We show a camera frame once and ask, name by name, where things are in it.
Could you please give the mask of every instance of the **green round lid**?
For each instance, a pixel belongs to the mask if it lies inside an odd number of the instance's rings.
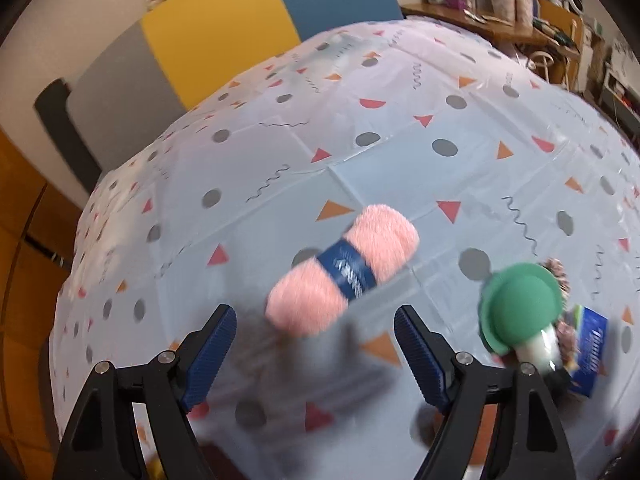
[[[562,314],[555,277],[537,264],[516,264],[494,274],[482,291],[480,330],[487,344],[505,355]]]

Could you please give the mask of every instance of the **blue package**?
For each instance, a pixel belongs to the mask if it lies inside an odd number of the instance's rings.
[[[362,255],[344,238],[316,256],[347,301],[356,300],[374,288],[376,277]]]
[[[567,365],[572,378],[570,390],[591,397],[607,336],[607,318],[582,305],[576,305],[573,314],[577,352]]]

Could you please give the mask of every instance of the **pink yarn skein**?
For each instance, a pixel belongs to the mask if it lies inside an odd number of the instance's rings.
[[[420,238],[404,216],[387,205],[370,205],[343,236],[363,257],[378,285],[414,255]],[[326,269],[310,258],[283,276],[267,298],[267,318],[292,335],[326,330],[347,309],[347,299]]]

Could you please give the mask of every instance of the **metal screw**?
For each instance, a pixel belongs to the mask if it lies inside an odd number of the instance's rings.
[[[108,361],[100,361],[97,365],[94,366],[94,370],[97,374],[103,374],[109,369]]]
[[[469,352],[458,352],[456,354],[456,361],[461,365],[469,365],[474,361],[474,357]]]
[[[520,371],[525,375],[532,376],[536,373],[536,367],[531,363],[522,363],[520,365]]]
[[[174,359],[175,354],[171,352],[171,350],[165,350],[164,352],[160,352],[160,354],[158,355],[158,361],[160,361],[163,365],[174,362]]]

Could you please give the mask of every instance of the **blue yarn label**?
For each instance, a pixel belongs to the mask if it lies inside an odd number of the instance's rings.
[[[318,254],[316,260],[329,273],[347,301],[356,300],[377,285],[376,277],[362,255],[344,238]]]

